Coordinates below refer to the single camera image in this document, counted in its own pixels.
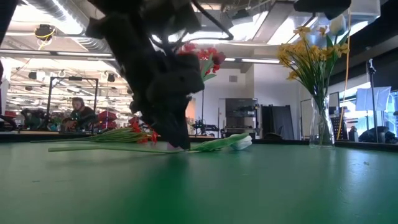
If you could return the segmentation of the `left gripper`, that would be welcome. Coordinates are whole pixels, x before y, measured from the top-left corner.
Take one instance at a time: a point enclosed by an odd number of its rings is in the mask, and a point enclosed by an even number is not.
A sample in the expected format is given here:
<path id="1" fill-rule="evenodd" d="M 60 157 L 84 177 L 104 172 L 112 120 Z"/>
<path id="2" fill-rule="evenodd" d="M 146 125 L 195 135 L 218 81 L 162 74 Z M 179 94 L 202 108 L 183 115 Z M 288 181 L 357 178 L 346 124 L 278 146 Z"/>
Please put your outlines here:
<path id="1" fill-rule="evenodd" d="M 204 88 L 199 59 L 169 35 L 200 29 L 191 6 L 103 6 L 102 36 L 130 85 L 141 120 L 173 147 L 190 148 L 185 111 Z"/>

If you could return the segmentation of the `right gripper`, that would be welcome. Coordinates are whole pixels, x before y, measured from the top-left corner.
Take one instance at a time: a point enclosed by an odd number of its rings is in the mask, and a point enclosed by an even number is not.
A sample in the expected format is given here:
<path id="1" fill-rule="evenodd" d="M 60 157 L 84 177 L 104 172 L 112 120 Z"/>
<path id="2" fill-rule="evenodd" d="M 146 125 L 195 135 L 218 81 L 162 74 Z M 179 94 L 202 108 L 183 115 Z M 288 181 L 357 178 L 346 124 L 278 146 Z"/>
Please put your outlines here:
<path id="1" fill-rule="evenodd" d="M 323 12 L 328 20 L 332 20 L 345 12 L 351 5 L 351 0 L 298 0 L 294 9 L 298 12 Z"/>

